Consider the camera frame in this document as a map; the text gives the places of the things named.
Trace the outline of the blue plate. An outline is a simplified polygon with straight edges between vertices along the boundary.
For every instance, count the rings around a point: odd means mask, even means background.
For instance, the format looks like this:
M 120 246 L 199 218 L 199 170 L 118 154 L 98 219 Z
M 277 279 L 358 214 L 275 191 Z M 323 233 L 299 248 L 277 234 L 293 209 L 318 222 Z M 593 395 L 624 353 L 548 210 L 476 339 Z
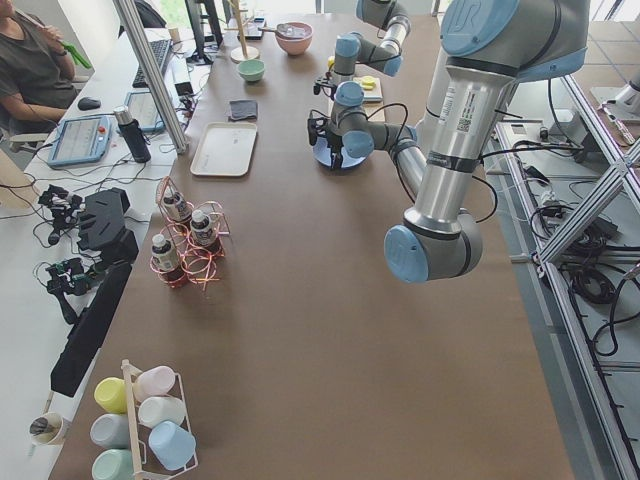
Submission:
M 343 144 L 343 141 L 340 140 L 341 144 L 341 155 L 342 155 L 342 164 L 340 170 L 349 170 L 355 168 L 362 164 L 366 160 L 366 156 L 354 157 L 351 156 L 346 147 Z M 316 144 L 312 147 L 313 156 L 316 161 L 318 161 L 324 167 L 331 169 L 332 165 L 332 152 L 329 144 L 327 143 L 327 139 L 324 137 L 319 137 L 317 139 Z

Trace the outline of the upper lemon slice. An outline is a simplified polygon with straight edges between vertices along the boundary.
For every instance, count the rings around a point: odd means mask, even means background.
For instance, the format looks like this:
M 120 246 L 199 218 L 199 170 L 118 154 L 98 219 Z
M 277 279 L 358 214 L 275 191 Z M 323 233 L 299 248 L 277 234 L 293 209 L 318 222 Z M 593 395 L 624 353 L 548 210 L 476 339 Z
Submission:
M 365 91 L 371 91 L 376 87 L 376 79 L 372 76 L 360 77 L 359 81 Z

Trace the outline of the wooden stand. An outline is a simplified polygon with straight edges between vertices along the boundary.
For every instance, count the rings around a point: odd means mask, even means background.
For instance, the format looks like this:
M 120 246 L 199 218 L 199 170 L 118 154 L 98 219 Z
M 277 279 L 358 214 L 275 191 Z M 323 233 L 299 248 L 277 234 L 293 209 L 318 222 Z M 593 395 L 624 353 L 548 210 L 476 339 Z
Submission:
M 247 60 L 254 60 L 260 58 L 260 52 L 256 47 L 250 46 L 247 43 L 245 36 L 244 22 L 242 20 L 241 9 L 238 0 L 226 0 L 226 4 L 230 7 L 232 15 L 236 22 L 236 31 L 239 37 L 240 46 L 235 48 L 230 53 L 231 60 L 240 64 Z

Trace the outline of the upper drink bottle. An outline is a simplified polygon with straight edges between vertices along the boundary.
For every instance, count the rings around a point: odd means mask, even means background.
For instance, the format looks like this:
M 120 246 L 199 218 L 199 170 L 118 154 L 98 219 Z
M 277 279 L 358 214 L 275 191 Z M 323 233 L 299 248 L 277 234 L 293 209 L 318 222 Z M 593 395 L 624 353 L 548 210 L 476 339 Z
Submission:
M 191 221 L 192 206 L 178 191 L 164 192 L 162 205 L 166 211 L 167 217 L 176 223 L 186 224 Z

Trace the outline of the far teach pendant tablet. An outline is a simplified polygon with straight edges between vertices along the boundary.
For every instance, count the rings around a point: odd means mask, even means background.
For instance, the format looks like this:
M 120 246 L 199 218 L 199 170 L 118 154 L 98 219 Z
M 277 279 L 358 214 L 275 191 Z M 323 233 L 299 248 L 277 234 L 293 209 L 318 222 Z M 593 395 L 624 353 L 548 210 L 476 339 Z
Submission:
M 125 98 L 125 105 L 128 107 L 132 117 L 138 121 L 143 133 L 151 134 L 164 129 L 164 122 L 150 91 L 129 92 Z

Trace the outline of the teach pendant tablet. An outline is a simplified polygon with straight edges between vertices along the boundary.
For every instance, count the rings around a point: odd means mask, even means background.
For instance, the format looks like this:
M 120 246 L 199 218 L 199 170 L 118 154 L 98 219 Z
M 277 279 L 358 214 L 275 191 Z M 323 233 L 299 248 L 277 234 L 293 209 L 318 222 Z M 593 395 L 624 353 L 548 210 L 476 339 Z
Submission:
M 138 121 L 143 133 L 151 134 L 164 129 L 164 122 L 150 91 L 129 92 L 125 98 L 125 105 L 128 107 L 132 117 Z
M 58 168 L 97 162 L 106 153 L 110 137 L 111 122 L 107 115 L 63 120 L 46 163 Z

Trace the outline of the black thermos bottle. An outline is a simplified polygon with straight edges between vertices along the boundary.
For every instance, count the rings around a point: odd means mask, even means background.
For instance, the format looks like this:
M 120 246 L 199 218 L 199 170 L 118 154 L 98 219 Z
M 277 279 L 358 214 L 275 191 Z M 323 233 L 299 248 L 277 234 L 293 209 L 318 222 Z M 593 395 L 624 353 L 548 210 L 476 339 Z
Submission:
M 151 159 L 147 142 L 140 129 L 138 121 L 132 116 L 126 105 L 115 107 L 114 117 L 118 124 L 120 135 L 127 144 L 133 160 L 146 163 Z

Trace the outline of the near teach pendant tablet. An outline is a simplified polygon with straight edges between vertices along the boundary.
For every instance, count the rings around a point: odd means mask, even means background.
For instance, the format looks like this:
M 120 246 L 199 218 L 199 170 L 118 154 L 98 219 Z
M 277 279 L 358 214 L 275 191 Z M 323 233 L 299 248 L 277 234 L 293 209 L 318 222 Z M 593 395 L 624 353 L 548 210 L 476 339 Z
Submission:
M 110 137 L 111 122 L 107 115 L 63 120 L 46 163 L 58 168 L 97 162 L 106 153 Z

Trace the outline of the black foam block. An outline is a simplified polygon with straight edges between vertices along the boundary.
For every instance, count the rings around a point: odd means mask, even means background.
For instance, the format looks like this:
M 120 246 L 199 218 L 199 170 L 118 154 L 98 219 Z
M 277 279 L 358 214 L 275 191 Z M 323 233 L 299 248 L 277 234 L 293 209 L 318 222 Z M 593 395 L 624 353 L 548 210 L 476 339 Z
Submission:
M 85 209 L 78 215 L 79 249 L 99 252 L 108 265 L 133 263 L 139 249 L 134 232 L 125 225 L 129 207 L 126 191 L 116 187 L 87 196 Z

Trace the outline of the seated person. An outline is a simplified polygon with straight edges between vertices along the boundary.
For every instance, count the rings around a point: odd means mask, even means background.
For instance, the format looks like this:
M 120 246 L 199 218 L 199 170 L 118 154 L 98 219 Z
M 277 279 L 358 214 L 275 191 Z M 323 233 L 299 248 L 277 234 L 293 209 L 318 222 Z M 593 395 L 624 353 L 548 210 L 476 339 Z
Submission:
M 1 3 L 1 113 L 11 134 L 52 131 L 74 102 L 75 66 L 62 40 Z

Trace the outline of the white cup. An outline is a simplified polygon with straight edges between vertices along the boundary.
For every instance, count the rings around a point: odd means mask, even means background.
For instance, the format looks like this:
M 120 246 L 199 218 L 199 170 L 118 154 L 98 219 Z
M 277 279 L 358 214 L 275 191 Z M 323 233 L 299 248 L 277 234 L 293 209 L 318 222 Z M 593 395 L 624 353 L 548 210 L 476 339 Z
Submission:
M 186 417 L 184 402 L 172 396 L 152 396 L 144 400 L 138 409 L 139 423 L 154 428 L 164 421 L 181 425 Z

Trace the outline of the yellow cup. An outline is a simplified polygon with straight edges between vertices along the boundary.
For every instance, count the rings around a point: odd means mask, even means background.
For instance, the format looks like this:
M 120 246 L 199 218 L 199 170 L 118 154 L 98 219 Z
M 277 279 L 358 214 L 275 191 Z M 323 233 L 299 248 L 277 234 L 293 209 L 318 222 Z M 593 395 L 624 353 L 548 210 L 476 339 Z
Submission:
M 101 380 L 94 390 L 94 399 L 107 413 L 126 413 L 127 400 L 124 380 L 117 377 Z

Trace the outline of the grey cup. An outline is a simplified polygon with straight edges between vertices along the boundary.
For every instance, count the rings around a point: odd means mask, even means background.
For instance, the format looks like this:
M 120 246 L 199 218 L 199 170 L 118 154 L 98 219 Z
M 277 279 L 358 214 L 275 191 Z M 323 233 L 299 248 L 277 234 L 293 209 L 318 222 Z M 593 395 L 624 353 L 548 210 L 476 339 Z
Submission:
M 98 417 L 90 429 L 91 441 L 103 449 L 127 449 L 130 447 L 128 417 L 107 413 Z

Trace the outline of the paper cup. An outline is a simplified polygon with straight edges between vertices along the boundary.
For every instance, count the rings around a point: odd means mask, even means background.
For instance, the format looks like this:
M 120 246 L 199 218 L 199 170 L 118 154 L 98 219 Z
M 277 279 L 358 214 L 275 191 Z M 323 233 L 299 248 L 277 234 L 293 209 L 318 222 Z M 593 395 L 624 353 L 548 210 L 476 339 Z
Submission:
M 59 445 L 64 441 L 69 421 L 56 412 L 47 412 L 29 425 L 30 439 L 33 445 Z

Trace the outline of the aluminium frame post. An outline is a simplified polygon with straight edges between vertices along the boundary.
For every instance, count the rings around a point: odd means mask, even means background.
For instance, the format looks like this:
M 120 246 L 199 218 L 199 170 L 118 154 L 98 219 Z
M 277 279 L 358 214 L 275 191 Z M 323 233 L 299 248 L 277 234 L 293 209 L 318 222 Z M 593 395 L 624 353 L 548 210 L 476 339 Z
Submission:
M 113 0 L 113 4 L 128 35 L 139 66 L 146 77 L 148 88 L 175 150 L 178 154 L 186 153 L 188 150 L 187 138 L 174 110 L 163 74 L 147 40 L 135 3 L 133 0 Z

